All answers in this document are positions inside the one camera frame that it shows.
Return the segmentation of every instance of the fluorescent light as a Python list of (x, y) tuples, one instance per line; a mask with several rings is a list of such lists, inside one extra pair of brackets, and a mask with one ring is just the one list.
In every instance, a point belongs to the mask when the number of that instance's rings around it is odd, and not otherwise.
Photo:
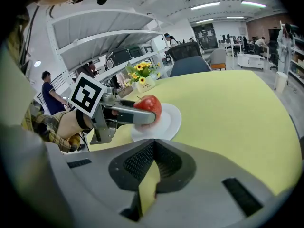
[(267, 7), (266, 5), (264, 4), (259, 4), (259, 3), (255, 3), (255, 2), (246, 2), (246, 1), (242, 1), (241, 4), (247, 4), (247, 5), (254, 5), (254, 6), (258, 6), (258, 7)]
[(41, 61), (37, 61), (36, 63), (34, 63), (34, 67), (38, 67), (38, 66), (40, 66), (40, 64), (41, 64)]
[(243, 16), (228, 16), (228, 19), (243, 19)]
[(196, 22), (197, 24), (200, 24), (200, 23), (204, 23), (204, 22), (208, 22), (208, 21), (212, 21), (213, 19), (207, 19), (207, 20), (203, 20), (203, 21), (199, 21), (199, 22)]
[(209, 6), (219, 5), (219, 4), (220, 4), (220, 2), (203, 4), (203, 5), (199, 5), (199, 6), (193, 7), (193, 8), (191, 8), (191, 10), (198, 10), (198, 9), (201, 9), (201, 8), (204, 8), (204, 7), (209, 7)]

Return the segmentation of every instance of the red apple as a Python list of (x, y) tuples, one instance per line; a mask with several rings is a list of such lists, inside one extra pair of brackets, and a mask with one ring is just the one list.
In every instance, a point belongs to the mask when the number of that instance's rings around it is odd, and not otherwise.
[(150, 127), (154, 126), (158, 122), (158, 120), (159, 120), (159, 118), (161, 117), (161, 114), (162, 114), (161, 103), (153, 95), (145, 95), (139, 101), (135, 102), (133, 107), (137, 108), (137, 109), (145, 110), (145, 111), (148, 111), (148, 112), (153, 112), (156, 115), (155, 121), (153, 123), (141, 125), (140, 127), (137, 126), (136, 129), (138, 129), (138, 130), (145, 130), (147, 128), (150, 128)]

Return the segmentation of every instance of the blue shirt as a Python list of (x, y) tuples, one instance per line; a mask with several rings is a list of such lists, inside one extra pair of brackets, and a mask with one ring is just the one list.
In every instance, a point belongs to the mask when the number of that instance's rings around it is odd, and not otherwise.
[(58, 112), (65, 111), (65, 108), (60, 101), (58, 101), (57, 99), (55, 99), (53, 96), (50, 95), (52, 90), (55, 91), (55, 89), (49, 82), (43, 83), (41, 90), (43, 99), (51, 115), (54, 115)]

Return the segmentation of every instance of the yellow tabletop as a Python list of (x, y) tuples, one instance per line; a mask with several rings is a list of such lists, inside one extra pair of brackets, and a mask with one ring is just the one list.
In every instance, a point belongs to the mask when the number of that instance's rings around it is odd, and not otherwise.
[[(293, 123), (273, 91), (251, 71), (221, 71), (156, 81), (137, 96), (155, 95), (175, 105), (182, 122), (172, 139), (226, 156), (259, 178), (275, 195), (296, 184), (301, 150)], [(90, 151), (131, 143), (131, 127), (120, 127), (111, 143)]]

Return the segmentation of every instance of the flower vase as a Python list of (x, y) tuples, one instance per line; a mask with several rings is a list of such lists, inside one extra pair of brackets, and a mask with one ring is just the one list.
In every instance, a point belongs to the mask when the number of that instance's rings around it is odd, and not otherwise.
[(137, 87), (139, 93), (146, 92), (155, 87), (155, 81), (152, 79), (152, 77), (150, 75), (148, 77), (146, 77), (145, 79), (146, 79), (146, 82), (144, 84), (136, 82), (136, 87)]

